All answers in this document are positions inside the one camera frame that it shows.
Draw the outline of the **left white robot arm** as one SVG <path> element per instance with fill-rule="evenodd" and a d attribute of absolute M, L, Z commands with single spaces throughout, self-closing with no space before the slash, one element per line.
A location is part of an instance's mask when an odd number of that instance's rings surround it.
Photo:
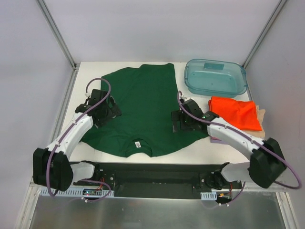
<path fill-rule="evenodd" d="M 71 184 L 85 180 L 95 186 L 101 175 L 93 162 L 71 164 L 69 159 L 77 144 L 92 128 L 100 128 L 122 114 L 108 91 L 94 89 L 86 101 L 80 104 L 68 126 L 46 148 L 33 153 L 33 182 L 37 185 L 67 190 Z"/>

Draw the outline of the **green t shirt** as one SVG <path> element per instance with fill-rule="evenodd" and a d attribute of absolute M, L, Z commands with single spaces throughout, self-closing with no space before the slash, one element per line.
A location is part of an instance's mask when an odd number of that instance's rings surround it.
<path fill-rule="evenodd" d="M 92 127 L 81 139 L 98 151 L 120 157 L 167 155 L 207 138 L 201 130 L 173 132 L 171 112 L 179 110 L 175 68 L 143 64 L 103 76 L 122 115 Z"/>

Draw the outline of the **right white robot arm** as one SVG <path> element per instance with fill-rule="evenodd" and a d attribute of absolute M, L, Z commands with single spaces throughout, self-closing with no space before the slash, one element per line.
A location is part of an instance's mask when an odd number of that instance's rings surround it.
<path fill-rule="evenodd" d="M 220 165 L 208 181 L 215 189 L 226 188 L 231 182 L 253 181 L 269 188 L 286 170 L 278 142 L 263 140 L 232 126 L 214 112 L 203 113 L 191 98 L 178 99 L 180 109 L 172 112 L 173 131 L 200 131 L 215 137 L 248 159 L 244 163 L 226 162 Z"/>

